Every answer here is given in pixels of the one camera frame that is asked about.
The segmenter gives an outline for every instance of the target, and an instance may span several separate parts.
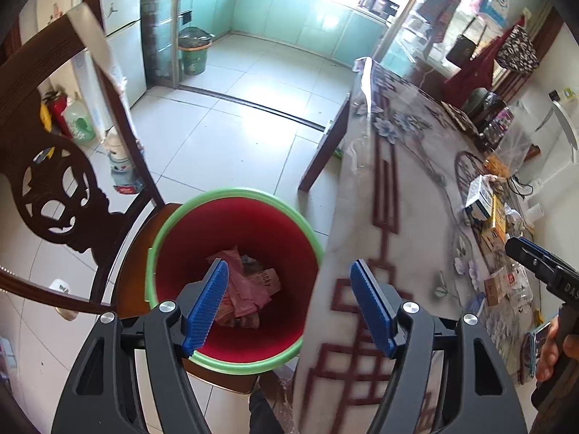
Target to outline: trash bin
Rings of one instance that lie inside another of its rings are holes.
[[[240,255],[274,268],[282,288],[259,311],[259,328],[213,324],[190,359],[221,373],[257,374],[299,353],[323,256],[312,227],[282,200],[228,188],[187,201],[164,223],[149,250],[145,297],[151,308],[175,299],[186,284],[203,278],[208,256],[236,245]]]
[[[179,50],[183,52],[183,71],[199,75],[207,65],[207,49],[215,36],[198,27],[186,27],[179,33]]]

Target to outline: chair seat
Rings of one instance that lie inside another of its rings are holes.
[[[144,315],[149,312],[145,302],[145,269],[147,254],[161,226],[181,204],[167,204],[151,217],[139,231],[127,254],[117,277],[117,314],[120,318]],[[201,380],[236,393],[251,393],[257,375],[228,375],[200,367],[188,359],[183,359],[186,371]]]

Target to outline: tile floor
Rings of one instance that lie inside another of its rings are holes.
[[[320,132],[246,106],[160,87],[149,90],[135,104],[132,115],[146,147],[147,163],[167,202],[182,203],[216,187],[256,187],[300,210],[325,246],[334,214],[340,163],[335,158],[331,160],[310,194],[298,194],[296,189],[320,141]],[[111,201],[109,210],[125,211],[131,197],[114,192],[102,147],[83,149],[100,188]],[[201,161],[203,168],[196,167]],[[72,192],[76,184],[71,179],[66,181]],[[46,211],[49,215],[59,212],[58,208]],[[31,233],[16,211],[3,176],[0,223],[4,225],[0,229],[2,265],[36,284],[49,285],[55,278],[63,279],[73,294],[88,297],[96,269],[92,256]],[[135,224],[132,236],[139,225]],[[126,248],[111,275],[108,298],[124,252]],[[42,434],[50,433],[60,392],[95,319],[95,315],[80,314],[68,322],[52,307],[0,293],[0,335],[10,339],[18,362],[18,368],[9,374],[14,397]],[[149,431],[159,434],[161,426],[142,352],[137,365]],[[248,432],[247,396],[212,387],[192,376],[190,382],[214,434]]]
[[[205,72],[188,76],[183,84],[274,107],[326,126],[337,114],[354,77],[349,68],[323,57],[227,34],[209,48]]]

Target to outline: human hand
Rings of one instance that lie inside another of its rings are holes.
[[[559,317],[551,320],[549,334],[545,345],[541,349],[539,364],[537,366],[537,380],[544,382],[553,375],[553,367],[559,360],[559,348],[555,342],[555,337],[559,331]],[[579,361],[579,336],[568,335],[563,341],[563,352],[570,358]]]

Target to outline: black bag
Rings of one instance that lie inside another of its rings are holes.
[[[518,73],[532,73],[539,66],[533,43],[525,29],[519,25],[513,28],[495,60],[502,68]]]
[[[482,41],[482,36],[485,35],[486,24],[485,28],[482,30],[481,37],[479,38],[476,44],[464,35],[464,33],[468,30],[468,28],[471,27],[471,25],[474,23],[476,18],[477,17],[474,16],[471,19],[470,23],[468,23],[468,26],[464,29],[464,31],[462,31],[460,36],[456,38],[454,46],[447,54],[447,60],[450,63],[456,65],[457,67],[462,68],[464,64],[467,63],[472,58],[474,51]]]

